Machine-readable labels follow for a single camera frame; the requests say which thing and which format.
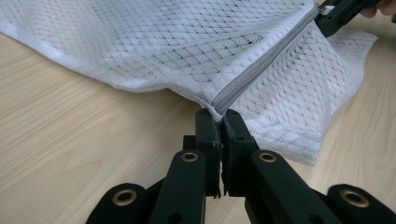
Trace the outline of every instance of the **mesh laundry bag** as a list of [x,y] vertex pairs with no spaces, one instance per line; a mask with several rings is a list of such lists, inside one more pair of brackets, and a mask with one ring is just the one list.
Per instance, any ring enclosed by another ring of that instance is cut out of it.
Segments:
[[0,31],[119,89],[169,88],[216,119],[231,107],[262,148],[313,164],[375,41],[325,39],[317,14],[312,0],[0,0]]

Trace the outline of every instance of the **metal grommet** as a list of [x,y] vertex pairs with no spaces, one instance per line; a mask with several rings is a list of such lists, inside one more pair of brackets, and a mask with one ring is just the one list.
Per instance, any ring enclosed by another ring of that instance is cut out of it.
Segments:
[[268,153],[268,152],[260,153],[259,158],[260,158],[260,160],[266,161],[266,162],[274,162],[274,161],[276,161],[276,156],[274,156],[273,154]]
[[370,202],[364,196],[351,189],[341,189],[340,196],[347,203],[360,208],[365,208],[370,205]]
[[186,152],[183,155],[181,155],[181,159],[183,161],[196,161],[198,160],[198,154],[194,152]]
[[125,206],[132,203],[137,197],[136,191],[132,189],[122,189],[113,197],[116,206]]

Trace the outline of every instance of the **zipper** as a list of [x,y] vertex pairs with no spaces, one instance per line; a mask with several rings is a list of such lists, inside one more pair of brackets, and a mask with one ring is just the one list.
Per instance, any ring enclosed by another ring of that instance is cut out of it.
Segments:
[[300,34],[300,32],[315,19],[318,15],[318,4],[315,6],[286,34],[279,44],[270,49],[259,62],[254,63],[248,72],[242,73],[239,77],[229,83],[212,102],[215,110],[219,114],[224,114],[231,104],[259,77],[259,75],[276,59],[289,43]]

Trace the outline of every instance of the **diamond mesh pattern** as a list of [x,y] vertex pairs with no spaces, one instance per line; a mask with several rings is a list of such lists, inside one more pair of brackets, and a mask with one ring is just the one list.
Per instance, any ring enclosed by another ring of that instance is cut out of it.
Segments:
[[[0,31],[128,91],[214,102],[314,8],[312,0],[0,0]],[[332,112],[359,87],[374,42],[308,25],[233,103],[260,146],[312,163]]]

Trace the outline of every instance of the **light wood tabletop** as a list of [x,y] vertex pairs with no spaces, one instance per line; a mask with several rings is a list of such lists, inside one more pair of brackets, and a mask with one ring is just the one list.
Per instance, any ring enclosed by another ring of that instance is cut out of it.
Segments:
[[[396,211],[396,24],[349,26],[379,37],[364,82],[334,114],[317,164],[290,164],[313,189],[348,183]],[[0,223],[84,223],[108,189],[149,187],[198,109],[168,90],[115,90],[0,35]],[[248,223],[243,203],[207,198],[205,223]]]

